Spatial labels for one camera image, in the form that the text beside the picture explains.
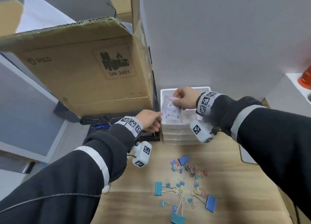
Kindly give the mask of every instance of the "white plastic container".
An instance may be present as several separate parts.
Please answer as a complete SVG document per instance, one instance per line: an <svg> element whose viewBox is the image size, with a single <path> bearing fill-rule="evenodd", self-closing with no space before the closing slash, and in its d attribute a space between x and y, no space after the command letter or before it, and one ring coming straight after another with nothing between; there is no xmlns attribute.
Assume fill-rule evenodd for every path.
<svg viewBox="0 0 311 224"><path fill-rule="evenodd" d="M160 106L162 107L164 95L173 96L177 88L161 89L160 91ZM200 93L210 91L210 87L193 87ZM197 145L201 142L196 138L190 129L190 123L196 119L202 119L201 116L195 113L195 109L187 109L181 112L181 121L173 119L162 119L162 134L164 144L173 145Z"/></svg>

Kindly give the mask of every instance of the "black sleeve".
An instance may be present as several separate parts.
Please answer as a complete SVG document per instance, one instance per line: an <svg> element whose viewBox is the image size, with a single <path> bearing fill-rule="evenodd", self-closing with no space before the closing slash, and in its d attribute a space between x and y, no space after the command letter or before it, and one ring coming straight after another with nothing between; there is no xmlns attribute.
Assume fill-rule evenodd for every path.
<svg viewBox="0 0 311 224"><path fill-rule="evenodd" d="M231 136L237 115L250 105L262 105L252 97L235 101L219 96L211 107L213 123ZM237 141L311 219L311 118L256 108L243 120Z"/></svg>
<svg viewBox="0 0 311 224"><path fill-rule="evenodd" d="M90 135L83 145L93 148L103 158L109 171L109 182L112 182L124 172L127 151L134 146L134 140L125 126L115 124L108 132ZM72 151L4 198L0 202L0 223L90 223L99 197L58 196L1 211L21 202L55 194L100 195L103 186L103 174L95 160L84 151Z"/></svg>

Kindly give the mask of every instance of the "white wall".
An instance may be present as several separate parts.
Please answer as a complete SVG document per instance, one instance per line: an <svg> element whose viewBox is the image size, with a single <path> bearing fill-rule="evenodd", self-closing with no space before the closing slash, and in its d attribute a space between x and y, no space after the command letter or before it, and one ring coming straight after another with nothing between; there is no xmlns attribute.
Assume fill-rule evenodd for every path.
<svg viewBox="0 0 311 224"><path fill-rule="evenodd" d="M26 174L0 169L0 201L18 187Z"/></svg>
<svg viewBox="0 0 311 224"><path fill-rule="evenodd" d="M311 0L144 0L144 11L158 91L262 99L311 64Z"/></svg>

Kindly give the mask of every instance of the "wooden desk surface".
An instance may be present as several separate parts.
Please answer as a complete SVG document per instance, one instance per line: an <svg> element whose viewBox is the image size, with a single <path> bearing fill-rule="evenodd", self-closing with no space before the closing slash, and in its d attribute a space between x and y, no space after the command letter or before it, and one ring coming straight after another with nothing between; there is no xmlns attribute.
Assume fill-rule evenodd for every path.
<svg viewBox="0 0 311 224"><path fill-rule="evenodd" d="M238 144L224 133L205 145L164 145L152 143L149 164L139 169L131 159L124 174L111 185L110 192L103 194L92 224L169 224L172 205L178 205L177 193L166 192L155 196L155 182L165 183L169 177L175 186L179 172L171 170L170 162L183 155L190 156L196 167L208 168L208 177L198 179L200 187L217 198L214 213L205 209L197 198L191 197L194 183L189 172L183 196L186 224L197 223L292 223L276 185L263 173L258 165L241 161ZM188 198L193 198L195 209L191 209ZM161 201L170 207L161 207Z"/></svg>

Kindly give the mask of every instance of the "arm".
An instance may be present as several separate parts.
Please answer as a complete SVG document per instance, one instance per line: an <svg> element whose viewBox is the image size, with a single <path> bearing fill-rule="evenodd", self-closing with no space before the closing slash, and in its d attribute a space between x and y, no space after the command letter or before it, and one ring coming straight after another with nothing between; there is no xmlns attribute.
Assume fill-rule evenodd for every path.
<svg viewBox="0 0 311 224"><path fill-rule="evenodd" d="M143 110L135 120L144 130L155 132L160 127L160 116L160 112ZM0 202L0 223L90 223L104 185L123 174L134 136L121 124L88 136L83 146L48 165L4 198ZM54 196L1 213L21 202L68 193L84 196Z"/></svg>
<svg viewBox="0 0 311 224"><path fill-rule="evenodd" d="M173 104L197 108L201 94L192 90L179 89L181 99ZM187 91L192 97L185 103ZM220 95L204 118L241 144L311 219L311 118L256 106L262 104L252 97L235 101Z"/></svg>

